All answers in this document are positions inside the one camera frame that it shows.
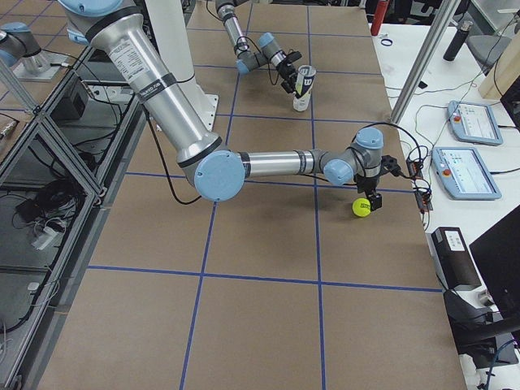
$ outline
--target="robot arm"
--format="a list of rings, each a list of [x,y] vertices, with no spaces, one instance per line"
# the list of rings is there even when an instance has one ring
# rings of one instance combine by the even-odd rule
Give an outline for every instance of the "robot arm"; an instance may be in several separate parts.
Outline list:
[[[27,25],[14,22],[0,26],[0,59],[8,67],[12,67],[19,59],[23,59],[25,69],[33,75],[45,72],[50,68],[47,55],[41,51]]]
[[[240,74],[244,75],[258,67],[270,63],[279,75],[284,79],[282,87],[287,93],[296,90],[297,70],[293,63],[301,58],[299,51],[286,54],[275,37],[266,32],[258,40],[258,46],[262,52],[251,51],[251,40],[244,35],[238,19],[235,15],[235,7],[247,2],[247,0],[215,0],[215,10],[223,21],[229,40],[237,57],[236,67]]]
[[[358,191],[375,194],[381,172],[383,135],[363,128],[341,153],[294,150],[234,153],[208,132],[182,93],[176,78],[144,34],[143,17],[131,0],[87,2],[59,0],[71,26],[90,45],[104,50],[141,103],[177,150],[177,163],[188,182],[206,199],[235,196],[247,177],[323,173],[335,185],[354,178]],[[373,209],[380,205],[373,203]]]

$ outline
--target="blue joint cap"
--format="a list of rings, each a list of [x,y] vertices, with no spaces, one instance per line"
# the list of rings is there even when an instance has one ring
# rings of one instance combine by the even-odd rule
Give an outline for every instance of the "blue joint cap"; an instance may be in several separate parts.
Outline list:
[[[241,75],[246,75],[249,73],[249,68],[247,67],[247,65],[245,65],[244,61],[242,61],[241,59],[237,59],[236,69],[238,69],[238,72]]]
[[[77,15],[98,18],[116,11],[123,0],[58,0],[58,2]]]
[[[30,33],[31,30],[27,27],[27,24],[22,22],[5,23],[0,27],[6,33]]]
[[[270,32],[266,32],[265,34],[262,34],[260,38],[258,38],[258,45],[263,49],[274,40],[275,37],[273,36],[273,34],[271,34]]]
[[[343,185],[354,178],[354,171],[346,161],[335,158],[323,168],[323,174],[334,185]]]
[[[16,64],[16,57],[13,56],[11,53],[7,53],[5,50],[0,49],[0,59],[6,63],[8,67],[12,67],[14,64]]]
[[[85,38],[85,35],[83,35],[81,32],[67,29],[68,32],[68,39],[75,43],[79,43],[80,45],[89,45],[89,41],[87,41],[87,38]]]
[[[245,169],[242,160],[229,150],[218,150],[205,156],[195,171],[195,188],[213,202],[231,199],[242,189]]]
[[[382,149],[383,133],[377,128],[362,128],[356,134],[356,143],[365,149]]]

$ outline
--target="blue cable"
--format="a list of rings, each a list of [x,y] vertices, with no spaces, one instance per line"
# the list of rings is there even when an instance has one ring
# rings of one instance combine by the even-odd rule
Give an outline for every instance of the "blue cable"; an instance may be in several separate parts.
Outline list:
[[[507,343],[504,343],[496,352],[495,352],[495,356],[493,356],[493,360],[491,362],[491,365],[489,366],[489,372],[487,373],[487,381],[486,381],[486,386],[484,386],[484,390],[489,390],[489,382],[491,382],[491,375],[492,375],[492,372],[493,372],[493,367],[495,366],[495,363],[496,361],[498,360],[498,356],[501,354],[502,352],[502,349],[504,349],[505,347],[507,347],[509,344],[512,344],[514,343],[514,339],[512,340],[509,340]]]

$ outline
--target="white table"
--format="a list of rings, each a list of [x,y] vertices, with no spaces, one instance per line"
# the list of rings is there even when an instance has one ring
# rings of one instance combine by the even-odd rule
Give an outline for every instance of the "white table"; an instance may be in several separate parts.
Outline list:
[[[429,27],[427,26],[384,24],[379,34],[387,34],[386,37],[392,39],[393,44],[384,46],[380,43],[380,37],[373,38],[385,85],[392,88],[387,89],[392,106],[397,101],[394,97],[398,96],[400,92],[395,89],[402,88],[402,85],[405,83],[428,29]],[[418,89],[416,93],[438,89],[452,89],[473,79],[474,86],[470,87],[470,84],[465,84],[453,91],[417,94],[414,96],[399,124],[412,132],[417,137],[420,145],[428,145],[430,147],[427,141],[414,131],[415,116],[420,106],[429,104],[446,107],[452,100],[461,100],[466,92],[467,95],[464,97],[464,101],[496,102],[487,101],[480,97],[477,86],[484,80],[484,75],[479,75],[479,65],[466,45],[461,48],[454,61],[448,62],[442,59],[455,32],[455,28],[448,28],[428,65],[427,71],[422,77],[422,81],[428,86],[425,89]],[[492,106],[492,108],[499,125],[514,125],[500,103]],[[430,140],[435,141],[448,115],[445,109],[423,107],[417,117],[420,132],[425,134]],[[501,129],[501,133],[504,138],[503,145],[471,145],[457,141],[451,133],[449,124],[447,124],[444,126],[444,131],[435,145],[476,146],[489,171],[506,171],[520,167],[520,133],[516,129]],[[411,140],[404,134],[401,134],[401,139],[412,144]],[[405,155],[408,154],[409,149],[406,144],[403,144]],[[496,201],[454,201],[450,199],[436,177],[433,168],[430,169],[429,158],[425,163],[423,174],[426,177],[431,177],[432,205],[434,208],[430,213],[427,233],[435,231],[440,226],[459,227],[466,243],[469,245],[520,204],[520,171],[493,176],[502,192],[502,198]],[[477,300],[478,292],[482,290],[484,290],[484,287],[472,292],[460,292],[460,294],[472,305],[482,307]],[[481,377],[485,379],[485,370],[480,371]],[[493,373],[496,376],[492,378],[490,390],[520,388],[520,365],[496,367],[493,369]],[[468,388],[470,388],[470,374],[468,370],[465,370]]]

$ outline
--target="green ball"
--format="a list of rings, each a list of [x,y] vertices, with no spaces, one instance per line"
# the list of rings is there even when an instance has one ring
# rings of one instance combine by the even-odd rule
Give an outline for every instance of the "green ball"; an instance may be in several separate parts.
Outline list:
[[[371,213],[371,203],[368,201],[368,199],[360,197],[352,204],[352,211],[358,217],[366,217]]]

